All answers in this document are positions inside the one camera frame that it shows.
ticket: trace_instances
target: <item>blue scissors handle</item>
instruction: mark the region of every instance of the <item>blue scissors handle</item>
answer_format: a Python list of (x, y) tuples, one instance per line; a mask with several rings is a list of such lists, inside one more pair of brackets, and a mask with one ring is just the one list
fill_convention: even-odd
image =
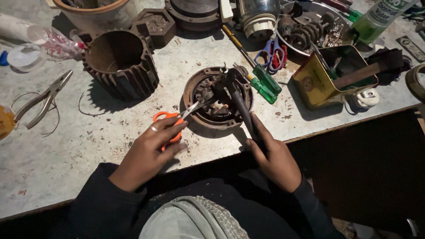
[[(272, 50), (272, 42), (273, 42), (273, 40), (270, 38), (268, 41), (267, 41), (267, 43), (266, 43), (266, 47), (264, 47), (264, 49), (263, 50), (261, 50), (256, 56), (255, 56), (255, 58), (254, 58), (254, 62), (256, 63), (256, 64), (259, 64), (259, 65), (261, 65), (261, 66), (263, 66), (263, 67), (266, 67), (266, 66), (268, 66), (270, 63), (271, 63), (271, 61), (272, 61), (272, 55), (270, 54), (270, 52), (271, 52), (271, 50)], [(262, 58), (264, 58), (264, 64), (260, 64), (260, 63), (258, 63), (257, 62), (257, 58), (258, 57), (262, 57)]]
[[(278, 59), (279, 59), (279, 66), (277, 68), (273, 68), (273, 64), (272, 64), (272, 60), (275, 57), (275, 55), (278, 54)], [(276, 73), (277, 71), (279, 71), (282, 68), (282, 64), (283, 64), (283, 58), (285, 57), (285, 52), (283, 51), (283, 49), (279, 46), (279, 38), (275, 38), (273, 40), (273, 54), (271, 55), (271, 60), (268, 66), (268, 70), (272, 73)]]

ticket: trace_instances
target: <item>white table surface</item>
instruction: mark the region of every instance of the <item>white table surface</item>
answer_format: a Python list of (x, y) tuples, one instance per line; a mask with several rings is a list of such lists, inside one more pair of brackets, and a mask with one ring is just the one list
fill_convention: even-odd
[[(371, 5), (371, 1), (356, 1), (352, 7), (366, 12)], [(162, 8), (164, 3), (149, 0), (142, 2), (142, 6)], [(63, 15), (58, 16), (60, 11), (50, 9), (44, 0), (2, 0), (0, 12), (43, 26), (51, 26), (53, 19), (67, 20)], [(413, 31), (412, 23), (397, 19), (381, 38), (385, 46), (401, 49), (395, 39), (408, 35), (424, 50), (425, 42)], [(58, 120), (55, 110), (47, 113), (31, 130), (24, 126), (41, 109), (41, 105), (37, 105), (21, 119), (17, 130), (0, 141), (0, 218), (75, 198), (100, 162), (121, 162), (129, 144), (152, 123), (153, 115), (158, 112), (157, 107), (162, 106), (161, 110), (173, 112), (173, 105), (180, 105), (184, 86), (197, 71), (223, 65), (223, 62), (228, 65), (237, 62), (251, 70), (222, 32), (199, 40), (175, 36), (166, 47), (155, 50), (153, 58), (160, 86), (151, 97), (131, 108), (111, 100), (83, 71), (81, 61), (47, 62), (41, 69), (27, 74), (15, 73), (10, 67), (0, 67), (2, 105), (10, 105), (25, 91), (43, 92), (61, 74), (69, 69), (74, 71), (56, 97), (60, 124), (52, 135), (42, 138), (40, 133), (50, 132), (55, 127)], [(293, 90), (290, 92), (286, 85), (297, 68), (297, 64), (289, 61), (287, 68), (274, 76), (277, 82), (282, 83), (283, 89), (275, 104), (269, 105), (255, 94), (253, 110), (279, 140), (305, 136), (420, 103), (407, 89), (405, 74), (402, 74), (399, 82), (377, 88), (380, 103), (366, 113), (352, 116), (340, 106), (308, 111), (299, 96)], [(97, 117), (81, 114), (78, 110), (81, 93), (85, 94), (81, 101), (84, 112), (106, 113)], [(18, 110), (33, 97), (33, 94), (21, 97), (13, 109)], [(192, 124), (182, 133), (189, 146), (188, 151), (178, 154), (180, 163), (168, 171), (237, 154), (244, 150), (241, 142), (245, 141), (246, 135), (249, 134), (244, 125), (216, 134)]]

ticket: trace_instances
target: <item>scissors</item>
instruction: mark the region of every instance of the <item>scissors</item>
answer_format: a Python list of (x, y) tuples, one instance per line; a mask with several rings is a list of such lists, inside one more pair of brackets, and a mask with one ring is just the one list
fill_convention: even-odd
[[(181, 118), (179, 120), (177, 120), (177, 122), (174, 125), (178, 125), (184, 122), (184, 119), (191, 114), (192, 112), (196, 111), (197, 109), (204, 107), (206, 104), (208, 104), (209, 101), (206, 101), (202, 104), (199, 103), (199, 101), (197, 101), (195, 104), (193, 104), (192, 106), (190, 106), (189, 108), (187, 108), (187, 110), (180, 112), (180, 113), (168, 113), (165, 111), (161, 111), (156, 113), (153, 116), (153, 121), (156, 122), (158, 120), (158, 117), (161, 115), (165, 115), (165, 118), (171, 118), (171, 117), (177, 117), (177, 116), (181, 116)], [(177, 142), (179, 139), (181, 138), (181, 131), (176, 135), (176, 137), (172, 138), (170, 140), (169, 143), (167, 143), (166, 145), (164, 145), (161, 150), (164, 151), (165, 150), (165, 146), (167, 146), (168, 144), (172, 144)]]
[(59, 93), (60, 90), (65, 86), (65, 84), (68, 82), (69, 78), (72, 76), (72, 70), (67, 71), (65, 74), (63, 74), (61, 77), (59, 77), (57, 80), (53, 82), (53, 84), (50, 85), (50, 87), (43, 92), (43, 94), (37, 96), (30, 102), (26, 103), (21, 109), (18, 110), (18, 112), (15, 115), (15, 118), (13, 121), (17, 123), (24, 114), (31, 109), (34, 105), (42, 102), (43, 100), (47, 99), (46, 102), (43, 105), (43, 108), (41, 109), (40, 113), (30, 122), (26, 125), (27, 129), (31, 129), (34, 127), (40, 120), (46, 115), (46, 113), (49, 111), (49, 107), (54, 99), (54, 97)]
[[(279, 66), (277, 68), (273, 67), (272, 60), (274, 57), (277, 57), (279, 61)], [(264, 64), (260, 64), (257, 62), (257, 58), (262, 57), (264, 58)], [(283, 65), (283, 58), (285, 57), (285, 52), (283, 49), (279, 46), (279, 38), (276, 38), (276, 33), (273, 34), (273, 36), (270, 37), (270, 39), (267, 41), (266, 46), (263, 50), (258, 52), (258, 54), (255, 56), (255, 63), (261, 65), (262, 67), (267, 67), (267, 70), (276, 73), (282, 68)]]

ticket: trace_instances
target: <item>hand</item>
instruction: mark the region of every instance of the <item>hand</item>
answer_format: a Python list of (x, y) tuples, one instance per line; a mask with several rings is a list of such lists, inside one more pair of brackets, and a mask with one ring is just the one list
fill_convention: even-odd
[(262, 172), (282, 190), (293, 193), (302, 179), (297, 162), (292, 157), (288, 146), (282, 141), (275, 140), (253, 111), (251, 118), (264, 140), (267, 156), (254, 140), (248, 139), (246, 144), (250, 147)]
[(120, 166), (109, 176), (109, 180), (120, 189), (133, 192), (153, 178), (168, 160), (187, 147), (185, 144), (175, 143), (164, 152), (158, 150), (187, 126), (187, 121), (174, 125), (177, 120), (177, 117), (171, 117), (153, 123), (152, 126), (158, 132), (148, 128), (142, 133), (134, 141)]

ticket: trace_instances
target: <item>silver ring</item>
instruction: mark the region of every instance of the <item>silver ring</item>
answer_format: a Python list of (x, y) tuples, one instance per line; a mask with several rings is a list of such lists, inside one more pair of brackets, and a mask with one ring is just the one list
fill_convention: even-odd
[(151, 130), (153, 130), (155, 133), (158, 133), (158, 130), (157, 130), (155, 127), (153, 127), (152, 125), (151, 125), (151, 126), (149, 126), (149, 128), (150, 128)]

